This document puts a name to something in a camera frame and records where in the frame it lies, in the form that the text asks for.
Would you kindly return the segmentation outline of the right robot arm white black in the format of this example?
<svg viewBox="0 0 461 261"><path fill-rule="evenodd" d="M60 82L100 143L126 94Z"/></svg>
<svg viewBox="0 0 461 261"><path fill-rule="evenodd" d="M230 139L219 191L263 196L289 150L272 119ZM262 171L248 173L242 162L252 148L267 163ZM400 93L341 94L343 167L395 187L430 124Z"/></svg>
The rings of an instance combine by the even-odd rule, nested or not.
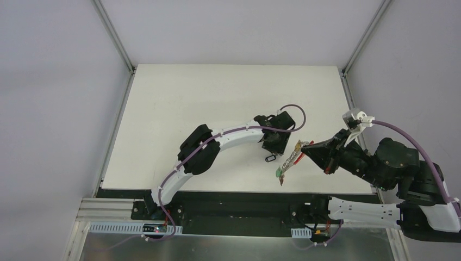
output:
<svg viewBox="0 0 461 261"><path fill-rule="evenodd" d="M439 165L429 166L418 150L391 138L382 139L374 154L342 129L329 140L307 144L301 152L327 175L344 169L378 189L397 190L400 203L373 204L334 196L316 195L309 217L317 223L327 218L374 223L402 231L419 241L460 242L460 218L442 196L443 173Z"/></svg>

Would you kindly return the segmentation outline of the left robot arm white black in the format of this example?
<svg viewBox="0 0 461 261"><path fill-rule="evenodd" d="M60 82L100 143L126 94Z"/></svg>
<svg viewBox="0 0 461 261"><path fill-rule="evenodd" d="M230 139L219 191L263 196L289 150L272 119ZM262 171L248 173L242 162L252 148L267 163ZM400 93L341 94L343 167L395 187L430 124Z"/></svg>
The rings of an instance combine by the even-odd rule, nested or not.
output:
<svg viewBox="0 0 461 261"><path fill-rule="evenodd" d="M260 143L272 156L283 155L292 132L299 130L286 111L276 115L257 115L235 127L211 129L198 126L180 145L172 170L150 192L143 196L145 213L153 220L161 219L176 192L193 176L208 171L217 155L243 144Z"/></svg>

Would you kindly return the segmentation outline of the key with black tag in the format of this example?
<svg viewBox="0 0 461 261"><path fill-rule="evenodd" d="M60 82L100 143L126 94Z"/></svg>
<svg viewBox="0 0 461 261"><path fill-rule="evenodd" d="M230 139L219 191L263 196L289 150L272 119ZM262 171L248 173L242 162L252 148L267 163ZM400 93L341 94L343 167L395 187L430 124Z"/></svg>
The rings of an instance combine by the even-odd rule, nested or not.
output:
<svg viewBox="0 0 461 261"><path fill-rule="evenodd" d="M277 159L277 156L278 156L278 154L272 154L272 155L266 157L266 158L265 158L265 161L266 161L267 163L272 162L272 161L275 161L275 160Z"/></svg>

